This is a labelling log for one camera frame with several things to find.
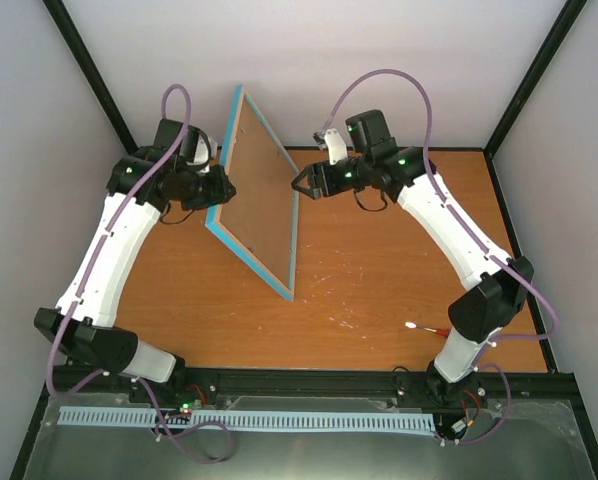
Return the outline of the blue wooden photo frame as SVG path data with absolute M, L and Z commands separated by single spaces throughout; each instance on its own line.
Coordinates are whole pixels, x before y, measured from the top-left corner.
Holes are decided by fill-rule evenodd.
M 205 226 L 286 301 L 295 296 L 299 173 L 244 86 L 235 88 L 219 164 L 236 188 L 209 209 Z

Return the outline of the red purple handled screwdriver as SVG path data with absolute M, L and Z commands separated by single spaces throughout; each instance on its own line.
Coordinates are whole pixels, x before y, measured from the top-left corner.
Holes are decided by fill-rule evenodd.
M 419 324 L 416 324 L 414 322 L 405 322 L 404 326 L 408 329 L 417 329 L 417 330 L 422 330 L 422 331 L 426 331 L 444 338 L 447 338 L 450 334 L 450 330 L 449 329 L 445 329 L 445 328 L 436 328 L 436 327 L 426 327 L 426 326 L 422 326 Z

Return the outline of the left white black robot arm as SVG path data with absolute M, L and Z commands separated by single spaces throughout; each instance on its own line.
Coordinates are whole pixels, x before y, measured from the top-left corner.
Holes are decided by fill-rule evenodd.
M 161 119 L 151 145 L 114 165 L 101 219 L 74 279 L 54 307 L 39 309 L 34 318 L 53 355 L 152 381 L 165 402 L 185 395 L 183 359 L 115 322 L 138 253 L 172 205 L 193 213 L 235 196 L 224 168 L 212 162 L 216 153 L 216 141 L 201 129 Z

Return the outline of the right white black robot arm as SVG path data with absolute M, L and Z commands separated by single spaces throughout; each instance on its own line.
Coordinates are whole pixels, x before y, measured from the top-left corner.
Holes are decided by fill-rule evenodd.
M 451 328 L 427 368 L 425 390 L 433 403 L 452 404 L 469 384 L 483 349 L 522 310 L 533 266 L 489 239 L 450 193 L 423 148 L 397 145 L 381 111 L 350 117 L 346 127 L 350 144 L 335 129 L 314 133 L 328 158 L 305 167 L 291 186 L 314 200 L 372 187 L 383 202 L 410 214 L 446 256 L 465 292 L 448 308 Z

